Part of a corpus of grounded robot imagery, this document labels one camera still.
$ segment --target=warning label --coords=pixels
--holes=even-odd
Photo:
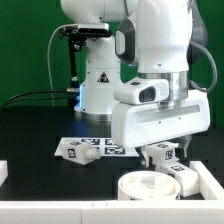
[[[105,72],[102,73],[102,75],[100,76],[100,78],[98,79],[97,82],[104,82],[104,83],[108,83],[109,82],[109,79],[106,75]]]

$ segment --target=green wall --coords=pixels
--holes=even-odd
[[[223,0],[197,2],[209,32],[208,49],[214,56],[219,72],[218,85],[209,94],[211,117],[217,126],[224,128],[224,3]],[[50,88],[46,59],[48,42],[57,27],[70,22],[63,14],[59,0],[0,0],[0,104],[21,92]],[[79,74],[85,72],[84,61],[84,52],[79,53]],[[51,65],[55,88],[67,88],[70,71],[65,39],[54,39]],[[123,65],[122,80],[131,79],[135,72],[136,69]],[[191,67],[190,77],[209,86],[212,74],[206,57],[201,57]]]

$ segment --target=black table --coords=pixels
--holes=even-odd
[[[110,123],[76,119],[67,107],[10,107],[0,111],[0,160],[8,162],[0,200],[116,199],[118,179],[144,169],[141,158],[103,157],[86,166],[56,158],[61,137],[110,138]],[[182,151],[177,154],[183,163],[202,161],[223,185],[223,139],[224,131],[209,128],[193,136],[187,158]]]

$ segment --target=white container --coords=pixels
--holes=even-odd
[[[171,176],[137,171],[125,174],[118,181],[118,200],[178,200],[180,184]]]

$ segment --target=white block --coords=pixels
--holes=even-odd
[[[0,202],[0,223],[81,224],[82,208],[84,207],[85,203],[79,205],[79,203],[59,201]]]
[[[175,157],[175,148],[178,144],[172,142],[160,142],[157,144],[149,145],[146,147],[148,156],[153,158],[153,165],[159,165],[160,163],[166,163],[170,161],[177,161]]]
[[[0,186],[8,176],[7,161],[0,161]]]
[[[200,161],[190,162],[199,175],[200,193],[206,200],[224,200],[224,189]]]
[[[82,224],[223,224],[224,204],[205,201],[128,201],[84,208]]]
[[[61,143],[61,153],[64,159],[86,165],[101,157],[100,150],[91,144],[79,141],[65,140]]]
[[[174,178],[181,185],[180,194],[183,197],[188,197],[200,192],[198,174],[178,162],[162,163],[156,166],[156,171],[174,175]]]

